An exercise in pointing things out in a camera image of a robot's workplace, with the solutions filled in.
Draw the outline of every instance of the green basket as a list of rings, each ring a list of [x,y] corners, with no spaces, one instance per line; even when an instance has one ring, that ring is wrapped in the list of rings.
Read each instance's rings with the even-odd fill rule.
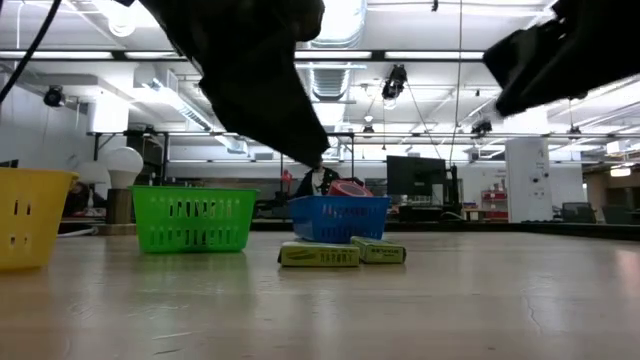
[[[241,251],[247,245],[256,190],[131,189],[143,252]]]

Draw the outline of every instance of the person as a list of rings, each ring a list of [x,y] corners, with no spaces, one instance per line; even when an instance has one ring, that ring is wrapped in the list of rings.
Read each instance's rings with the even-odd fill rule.
[[[321,159],[313,169],[305,174],[294,197],[327,195],[334,180],[340,180],[340,174],[324,167]]]
[[[80,181],[76,182],[67,194],[64,203],[63,217],[83,214],[89,205],[89,198],[93,195],[94,207],[106,207],[106,201],[98,194],[91,191],[89,185]]]

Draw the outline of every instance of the white pillar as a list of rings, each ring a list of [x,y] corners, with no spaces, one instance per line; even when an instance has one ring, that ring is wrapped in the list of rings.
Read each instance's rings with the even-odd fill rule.
[[[506,158],[509,222],[553,220],[547,140],[509,140]]]

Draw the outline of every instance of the yellow basket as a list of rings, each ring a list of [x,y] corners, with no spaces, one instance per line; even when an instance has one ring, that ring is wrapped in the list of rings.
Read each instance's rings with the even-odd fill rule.
[[[0,270],[44,266],[77,174],[0,168]]]

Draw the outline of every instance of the lamp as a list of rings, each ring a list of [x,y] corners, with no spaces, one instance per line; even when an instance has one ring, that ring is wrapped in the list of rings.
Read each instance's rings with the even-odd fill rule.
[[[100,235],[134,235],[135,225],[131,224],[132,199],[129,187],[142,171],[142,156],[130,147],[119,147],[103,157],[109,175],[111,189],[107,194],[107,218],[103,227],[98,227]]]
[[[107,170],[111,175],[111,188],[127,189],[133,185],[142,171],[142,156],[132,148],[121,147],[105,155]]]

